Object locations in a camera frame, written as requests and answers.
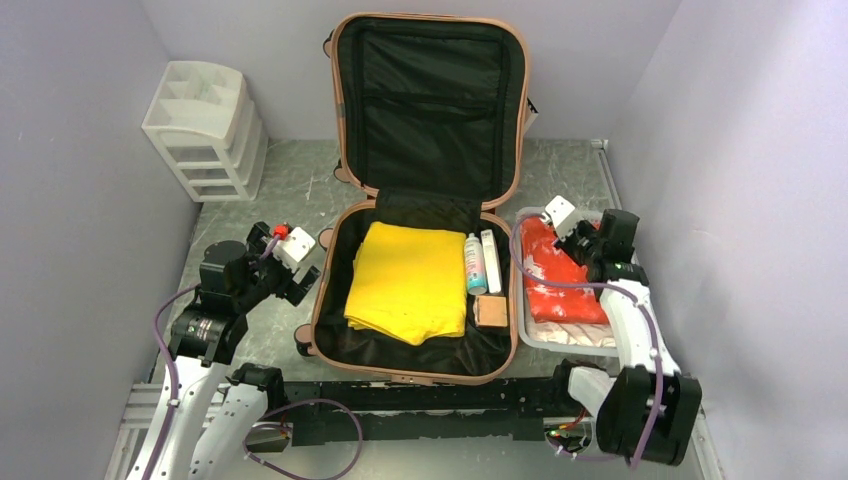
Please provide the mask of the yellow garment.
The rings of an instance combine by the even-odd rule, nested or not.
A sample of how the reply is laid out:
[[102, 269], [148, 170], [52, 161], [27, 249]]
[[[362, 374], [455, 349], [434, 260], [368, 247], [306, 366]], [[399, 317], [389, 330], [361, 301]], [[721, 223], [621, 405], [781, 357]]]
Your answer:
[[459, 232], [372, 223], [353, 261], [348, 326], [412, 346], [463, 336], [464, 244]]

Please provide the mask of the red garment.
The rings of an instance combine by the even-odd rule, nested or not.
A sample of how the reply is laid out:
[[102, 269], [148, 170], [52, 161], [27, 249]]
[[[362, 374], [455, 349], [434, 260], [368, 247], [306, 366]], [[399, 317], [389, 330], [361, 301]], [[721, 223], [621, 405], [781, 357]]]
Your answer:
[[[522, 265], [534, 277], [554, 283], [585, 283], [587, 270], [557, 248], [555, 233], [540, 218], [520, 227]], [[525, 278], [525, 294], [535, 323], [608, 326], [592, 289], [555, 288]]]

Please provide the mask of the white plastic mesh basket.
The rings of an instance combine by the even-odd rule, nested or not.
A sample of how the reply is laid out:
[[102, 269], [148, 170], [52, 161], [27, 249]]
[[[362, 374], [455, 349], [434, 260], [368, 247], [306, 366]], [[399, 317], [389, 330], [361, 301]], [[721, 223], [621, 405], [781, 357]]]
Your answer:
[[522, 265], [521, 255], [517, 251], [521, 245], [520, 227], [524, 221], [531, 218], [540, 218], [555, 233], [557, 240], [564, 239], [575, 228], [570, 231], [554, 230], [545, 222], [543, 209], [518, 217], [508, 241], [508, 247], [511, 260], [520, 274], [524, 278], [555, 288], [592, 289], [595, 299], [607, 315], [619, 359], [628, 365], [637, 364], [639, 356], [645, 356], [654, 348], [652, 334], [654, 322], [650, 308], [649, 281], [645, 270], [633, 262], [634, 240], [639, 217], [625, 210], [605, 210], [601, 220], [612, 218], [616, 221], [611, 237], [616, 258], [614, 261], [582, 266], [587, 270], [587, 282], [572, 284], [554, 283], [536, 278]]

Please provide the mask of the white plastic drawer organizer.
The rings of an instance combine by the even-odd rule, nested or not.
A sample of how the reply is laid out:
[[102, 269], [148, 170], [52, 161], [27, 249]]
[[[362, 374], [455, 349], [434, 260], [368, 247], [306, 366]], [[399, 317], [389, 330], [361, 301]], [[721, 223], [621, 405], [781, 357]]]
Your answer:
[[241, 72], [169, 62], [141, 128], [193, 201], [256, 198], [269, 136]]

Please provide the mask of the pink hard-shell suitcase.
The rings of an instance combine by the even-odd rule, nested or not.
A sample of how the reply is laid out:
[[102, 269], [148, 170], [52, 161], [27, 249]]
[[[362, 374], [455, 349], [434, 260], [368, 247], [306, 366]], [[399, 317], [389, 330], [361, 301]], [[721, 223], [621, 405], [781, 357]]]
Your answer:
[[481, 385], [512, 362], [518, 310], [503, 327], [465, 316], [460, 338], [408, 345], [352, 329], [343, 310], [354, 258], [377, 221], [465, 234], [491, 230], [503, 295], [519, 290], [508, 224], [496, 209], [520, 180], [531, 72], [521, 34], [495, 19], [355, 13], [325, 41], [340, 168], [366, 194], [336, 221], [308, 325], [313, 353], [336, 368], [404, 383]]

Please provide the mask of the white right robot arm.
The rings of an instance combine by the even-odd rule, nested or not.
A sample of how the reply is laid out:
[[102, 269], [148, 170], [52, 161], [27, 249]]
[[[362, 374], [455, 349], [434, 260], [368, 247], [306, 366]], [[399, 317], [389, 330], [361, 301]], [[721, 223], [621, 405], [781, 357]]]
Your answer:
[[647, 273], [634, 260], [639, 218], [607, 209], [599, 224], [572, 211], [552, 222], [556, 245], [585, 268], [582, 288], [594, 292], [612, 329], [620, 370], [571, 366], [549, 389], [552, 407], [595, 420], [598, 448], [630, 466], [646, 460], [679, 465], [702, 400], [699, 381], [681, 372], [659, 331]]

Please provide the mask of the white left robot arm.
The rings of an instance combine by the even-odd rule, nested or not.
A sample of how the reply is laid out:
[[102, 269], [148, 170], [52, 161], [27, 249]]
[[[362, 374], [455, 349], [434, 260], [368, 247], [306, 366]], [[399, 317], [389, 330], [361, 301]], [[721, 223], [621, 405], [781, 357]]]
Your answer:
[[163, 382], [131, 479], [217, 479], [253, 425], [285, 408], [283, 375], [247, 363], [227, 374], [248, 330], [247, 314], [270, 296], [298, 305], [318, 279], [300, 275], [316, 246], [301, 228], [206, 248], [190, 304], [159, 339]]

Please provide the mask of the white printed garment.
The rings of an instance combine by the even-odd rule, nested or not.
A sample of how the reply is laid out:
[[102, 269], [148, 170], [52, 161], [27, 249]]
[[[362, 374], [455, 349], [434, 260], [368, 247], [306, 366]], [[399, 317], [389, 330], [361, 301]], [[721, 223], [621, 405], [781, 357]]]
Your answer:
[[526, 331], [532, 340], [540, 342], [582, 347], [616, 347], [609, 325], [531, 321], [526, 325]]

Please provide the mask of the white bottle teal cap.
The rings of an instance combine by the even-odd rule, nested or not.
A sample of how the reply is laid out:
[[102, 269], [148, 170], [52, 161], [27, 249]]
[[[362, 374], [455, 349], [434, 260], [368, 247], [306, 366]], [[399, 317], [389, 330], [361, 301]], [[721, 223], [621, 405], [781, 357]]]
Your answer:
[[483, 295], [488, 291], [486, 267], [481, 240], [470, 233], [464, 245], [466, 289], [470, 295]]

